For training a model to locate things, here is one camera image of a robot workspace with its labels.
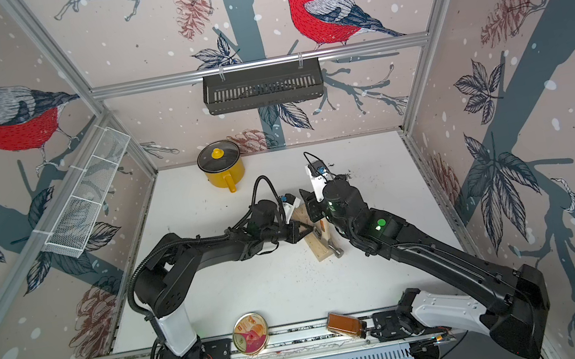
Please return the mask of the wooden handle claw hammer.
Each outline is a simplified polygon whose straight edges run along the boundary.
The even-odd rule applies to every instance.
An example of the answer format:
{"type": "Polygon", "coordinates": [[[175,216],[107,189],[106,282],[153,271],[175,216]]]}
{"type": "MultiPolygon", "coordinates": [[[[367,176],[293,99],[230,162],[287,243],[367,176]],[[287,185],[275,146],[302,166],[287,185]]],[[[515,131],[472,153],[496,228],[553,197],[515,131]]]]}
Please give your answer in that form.
{"type": "Polygon", "coordinates": [[[336,258],[341,258],[344,255],[344,250],[339,248],[333,241],[331,236],[330,225],[326,219],[321,219],[313,224],[313,235],[318,239],[326,249],[332,252],[336,258]]]}

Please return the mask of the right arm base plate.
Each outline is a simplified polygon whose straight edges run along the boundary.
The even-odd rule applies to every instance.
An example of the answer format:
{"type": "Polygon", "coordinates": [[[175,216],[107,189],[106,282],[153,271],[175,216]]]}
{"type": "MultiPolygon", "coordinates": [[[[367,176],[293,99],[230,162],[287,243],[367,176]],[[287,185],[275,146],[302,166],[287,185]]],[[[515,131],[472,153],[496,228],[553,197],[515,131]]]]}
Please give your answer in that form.
{"type": "Polygon", "coordinates": [[[425,334],[449,333],[450,327],[425,327],[407,314],[397,313],[395,310],[379,311],[371,316],[372,326],[367,333],[377,338],[380,342],[388,342],[412,337],[424,336],[425,334]]]}

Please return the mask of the pale wooden block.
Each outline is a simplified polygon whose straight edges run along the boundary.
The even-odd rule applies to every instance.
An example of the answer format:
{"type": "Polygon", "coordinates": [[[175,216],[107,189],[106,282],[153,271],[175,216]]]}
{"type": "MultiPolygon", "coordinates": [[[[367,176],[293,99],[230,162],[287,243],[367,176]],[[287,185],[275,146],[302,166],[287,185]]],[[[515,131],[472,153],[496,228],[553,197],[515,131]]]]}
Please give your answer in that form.
{"type": "MultiPolygon", "coordinates": [[[[294,210],[292,219],[294,221],[299,221],[300,223],[302,222],[303,224],[308,226],[313,225],[312,222],[310,221],[310,218],[308,217],[307,210],[304,204],[301,205],[299,208],[296,208],[296,210],[294,210]]],[[[307,246],[311,250],[312,254],[317,259],[317,261],[323,262],[329,257],[334,257],[333,251],[330,248],[328,248],[322,240],[318,239],[314,235],[314,233],[308,234],[304,239],[307,246]]]]}

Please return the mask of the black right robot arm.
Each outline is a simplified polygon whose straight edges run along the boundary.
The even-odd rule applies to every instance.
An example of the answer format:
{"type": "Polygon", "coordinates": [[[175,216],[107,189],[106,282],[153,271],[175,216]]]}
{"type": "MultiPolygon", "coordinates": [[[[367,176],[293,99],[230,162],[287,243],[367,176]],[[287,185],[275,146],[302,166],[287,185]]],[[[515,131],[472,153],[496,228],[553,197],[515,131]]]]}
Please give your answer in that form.
{"type": "Polygon", "coordinates": [[[365,255],[418,268],[463,293],[407,290],[403,313],[414,328],[457,327],[486,334],[524,359],[540,357],[550,310],[540,270],[487,262],[436,240],[402,217],[370,207],[344,179],[331,180],[321,193],[300,195],[312,222],[326,219],[365,255]]]}

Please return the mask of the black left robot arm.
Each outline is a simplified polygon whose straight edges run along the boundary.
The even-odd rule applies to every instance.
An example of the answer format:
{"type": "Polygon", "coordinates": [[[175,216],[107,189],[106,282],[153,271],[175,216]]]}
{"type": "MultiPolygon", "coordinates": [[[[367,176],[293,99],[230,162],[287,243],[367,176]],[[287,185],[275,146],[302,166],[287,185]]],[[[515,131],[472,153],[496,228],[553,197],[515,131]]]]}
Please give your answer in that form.
{"type": "Polygon", "coordinates": [[[224,234],[185,238],[168,233],[141,261],[126,286],[130,309],[150,323],[155,350],[174,359],[207,359],[183,304],[195,275],[206,267],[265,255],[265,244],[297,244],[313,226],[293,221],[285,202],[261,200],[224,234]]]}

